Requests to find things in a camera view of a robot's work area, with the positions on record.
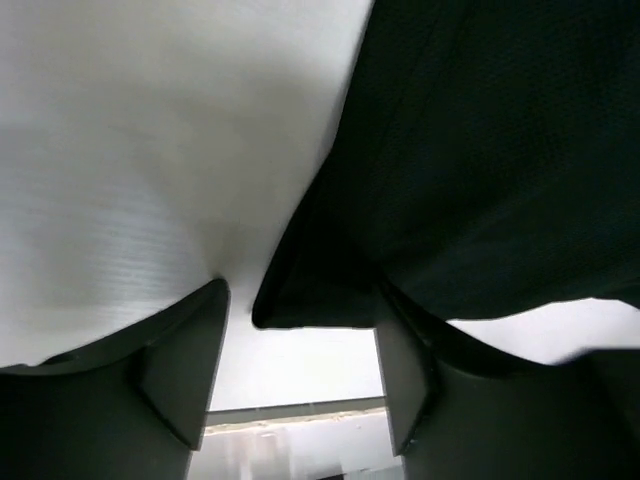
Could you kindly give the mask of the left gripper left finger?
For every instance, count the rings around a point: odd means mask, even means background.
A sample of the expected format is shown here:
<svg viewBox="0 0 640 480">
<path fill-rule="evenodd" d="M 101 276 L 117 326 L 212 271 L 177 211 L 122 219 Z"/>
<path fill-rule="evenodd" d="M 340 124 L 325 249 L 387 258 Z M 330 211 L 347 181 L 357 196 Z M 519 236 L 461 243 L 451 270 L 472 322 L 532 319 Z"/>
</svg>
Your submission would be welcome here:
<svg viewBox="0 0 640 480">
<path fill-rule="evenodd" d="M 1 371 L 5 479 L 183 479 L 202 442 L 229 287 L 36 366 Z"/>
</svg>

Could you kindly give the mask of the black shorts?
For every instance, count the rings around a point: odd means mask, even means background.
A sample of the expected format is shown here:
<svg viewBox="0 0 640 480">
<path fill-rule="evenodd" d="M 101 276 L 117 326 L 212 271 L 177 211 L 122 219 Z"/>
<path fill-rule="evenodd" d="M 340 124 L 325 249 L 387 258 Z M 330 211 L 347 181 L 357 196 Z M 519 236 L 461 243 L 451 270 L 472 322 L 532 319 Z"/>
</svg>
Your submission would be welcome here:
<svg viewBox="0 0 640 480">
<path fill-rule="evenodd" d="M 334 143 L 252 308 L 373 324 L 639 303 L 639 5 L 377 1 Z"/>
</svg>

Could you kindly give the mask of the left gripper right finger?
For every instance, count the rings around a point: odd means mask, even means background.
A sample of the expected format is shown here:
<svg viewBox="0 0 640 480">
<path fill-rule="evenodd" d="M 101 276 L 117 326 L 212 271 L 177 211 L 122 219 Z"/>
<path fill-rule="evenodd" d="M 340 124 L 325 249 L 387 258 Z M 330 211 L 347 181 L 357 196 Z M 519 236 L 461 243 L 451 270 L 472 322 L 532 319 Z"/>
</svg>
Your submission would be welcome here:
<svg viewBox="0 0 640 480">
<path fill-rule="evenodd" d="M 409 479 L 635 479 L 639 353 L 557 365 L 485 344 L 389 283 L 376 341 L 394 452 Z"/>
</svg>

